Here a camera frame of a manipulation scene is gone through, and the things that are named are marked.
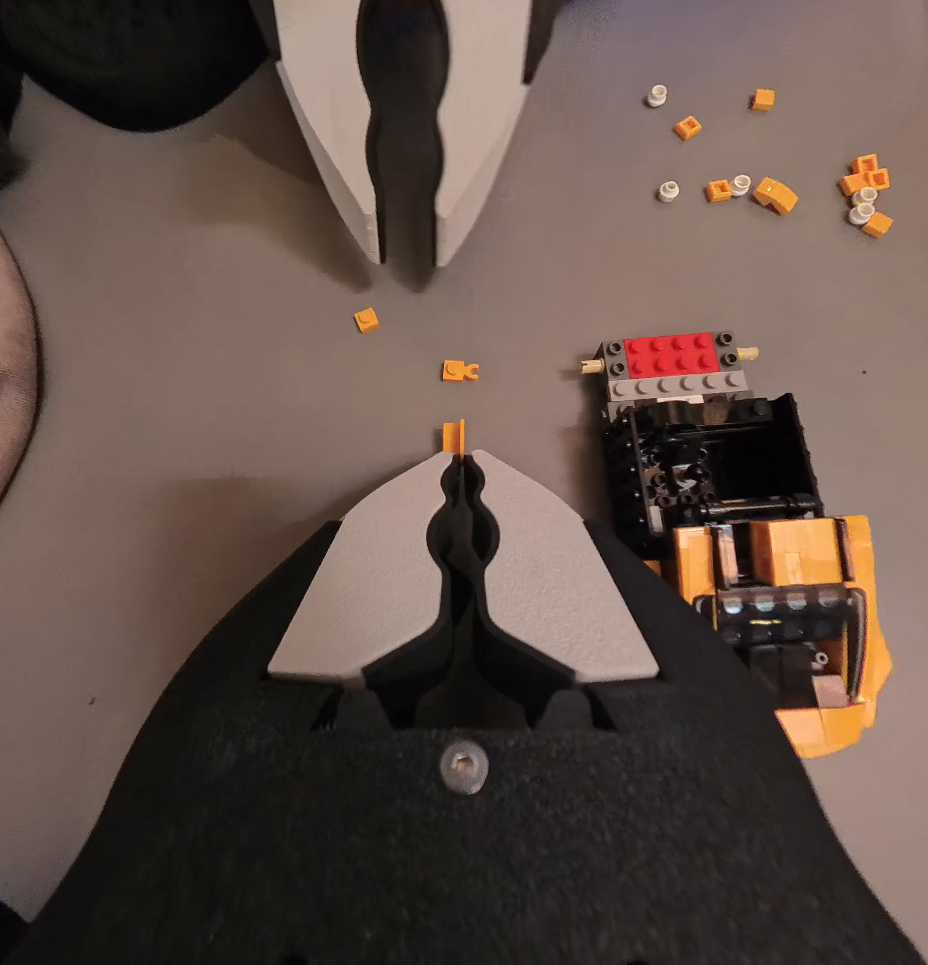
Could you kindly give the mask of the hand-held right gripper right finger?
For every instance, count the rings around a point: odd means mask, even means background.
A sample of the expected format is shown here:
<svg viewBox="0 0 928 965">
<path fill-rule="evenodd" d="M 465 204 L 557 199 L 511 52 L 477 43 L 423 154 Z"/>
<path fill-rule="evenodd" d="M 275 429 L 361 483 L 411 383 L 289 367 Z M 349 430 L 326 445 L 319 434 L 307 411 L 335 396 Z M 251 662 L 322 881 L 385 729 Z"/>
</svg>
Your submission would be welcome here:
<svg viewBox="0 0 928 965">
<path fill-rule="evenodd" d="M 529 727 L 557 694 L 659 676 L 583 517 L 483 450 L 462 464 L 462 572 L 477 669 Z"/>
</svg>

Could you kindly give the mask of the orange black lego car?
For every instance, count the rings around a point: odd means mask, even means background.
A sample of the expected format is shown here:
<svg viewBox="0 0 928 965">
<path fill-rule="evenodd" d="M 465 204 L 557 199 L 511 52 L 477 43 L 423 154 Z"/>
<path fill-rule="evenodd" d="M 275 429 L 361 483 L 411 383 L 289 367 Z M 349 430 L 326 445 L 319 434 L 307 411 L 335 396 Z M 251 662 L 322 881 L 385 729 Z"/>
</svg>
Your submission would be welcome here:
<svg viewBox="0 0 928 965">
<path fill-rule="evenodd" d="M 828 515 L 791 393 L 757 395 L 729 330 L 625 337 L 581 363 L 604 386 L 615 534 L 760 683 L 798 756 L 871 728 L 892 670 L 868 518 Z"/>
</svg>

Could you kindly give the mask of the scattered orange white lego pieces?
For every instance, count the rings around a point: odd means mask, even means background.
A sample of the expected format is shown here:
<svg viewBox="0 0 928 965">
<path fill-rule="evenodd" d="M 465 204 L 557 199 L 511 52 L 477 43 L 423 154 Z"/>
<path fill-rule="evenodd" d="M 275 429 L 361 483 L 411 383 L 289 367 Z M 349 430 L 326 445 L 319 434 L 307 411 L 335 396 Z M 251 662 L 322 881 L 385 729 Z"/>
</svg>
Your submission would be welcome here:
<svg viewBox="0 0 928 965">
<path fill-rule="evenodd" d="M 659 109 L 667 103 L 668 87 L 655 84 L 645 94 L 643 102 L 648 109 Z M 749 109 L 757 113 L 772 110 L 776 102 L 774 89 L 755 90 L 749 99 Z M 675 136 L 684 142 L 699 135 L 701 122 L 688 115 L 674 126 Z M 888 168 L 881 167 L 876 153 L 859 155 L 850 161 L 848 173 L 838 182 L 837 187 L 847 203 L 846 221 L 861 233 L 873 238 L 887 235 L 892 227 L 892 217 L 877 206 L 882 192 L 891 187 Z M 661 204 L 674 202 L 680 194 L 679 184 L 669 179 L 656 189 L 656 200 Z M 778 216 L 794 211 L 799 197 L 790 187 L 771 176 L 762 178 L 757 184 L 745 173 L 729 178 L 719 178 L 708 182 L 702 189 L 704 199 L 710 204 L 724 203 L 749 196 L 765 210 Z"/>
</svg>

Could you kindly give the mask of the beige hooded sweatshirt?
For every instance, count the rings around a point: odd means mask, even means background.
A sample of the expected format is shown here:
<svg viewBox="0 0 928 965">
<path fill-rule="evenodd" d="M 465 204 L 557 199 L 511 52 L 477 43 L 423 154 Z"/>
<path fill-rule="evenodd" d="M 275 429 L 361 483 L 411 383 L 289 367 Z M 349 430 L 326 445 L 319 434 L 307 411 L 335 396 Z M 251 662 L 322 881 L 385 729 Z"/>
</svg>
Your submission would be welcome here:
<svg viewBox="0 0 928 965">
<path fill-rule="evenodd" d="M 36 311 L 0 230 L 0 501 L 29 446 L 39 395 Z"/>
</svg>

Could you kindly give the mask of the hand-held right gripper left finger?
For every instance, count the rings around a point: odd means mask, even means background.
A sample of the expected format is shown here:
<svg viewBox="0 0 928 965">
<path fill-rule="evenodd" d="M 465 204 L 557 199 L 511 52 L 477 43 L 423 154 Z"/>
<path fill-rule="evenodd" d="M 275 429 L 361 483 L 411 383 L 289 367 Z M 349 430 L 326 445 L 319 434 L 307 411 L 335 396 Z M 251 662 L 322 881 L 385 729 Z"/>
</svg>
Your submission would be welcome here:
<svg viewBox="0 0 928 965">
<path fill-rule="evenodd" d="M 392 724 L 412 727 L 452 665 L 453 579 L 440 452 L 346 513 L 269 662 L 270 678 L 368 690 Z"/>
</svg>

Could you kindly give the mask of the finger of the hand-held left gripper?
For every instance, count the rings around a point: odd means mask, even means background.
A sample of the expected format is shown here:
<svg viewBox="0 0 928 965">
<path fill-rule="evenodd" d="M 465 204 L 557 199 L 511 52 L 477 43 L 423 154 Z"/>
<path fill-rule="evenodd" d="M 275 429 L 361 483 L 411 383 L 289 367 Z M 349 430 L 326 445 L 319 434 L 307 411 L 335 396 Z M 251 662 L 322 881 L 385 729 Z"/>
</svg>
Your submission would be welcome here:
<svg viewBox="0 0 928 965">
<path fill-rule="evenodd" d="M 437 111 L 443 171 L 435 195 L 436 265 L 478 220 L 527 96 L 530 1 L 444 1 L 446 86 Z"/>
<path fill-rule="evenodd" d="M 372 119 L 358 56 L 360 1 L 275 1 L 277 73 L 327 192 L 366 257 L 383 261 L 366 159 Z"/>
</svg>

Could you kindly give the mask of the person's left forearm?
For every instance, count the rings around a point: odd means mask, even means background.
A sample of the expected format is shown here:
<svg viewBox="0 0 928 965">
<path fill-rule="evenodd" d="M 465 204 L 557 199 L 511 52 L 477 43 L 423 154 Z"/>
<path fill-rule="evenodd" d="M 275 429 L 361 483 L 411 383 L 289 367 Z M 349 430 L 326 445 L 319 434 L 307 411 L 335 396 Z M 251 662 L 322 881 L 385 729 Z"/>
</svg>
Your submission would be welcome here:
<svg viewBox="0 0 928 965">
<path fill-rule="evenodd" d="M 0 1 L 0 66 L 108 127 L 203 116 L 267 60 L 245 1 Z"/>
</svg>

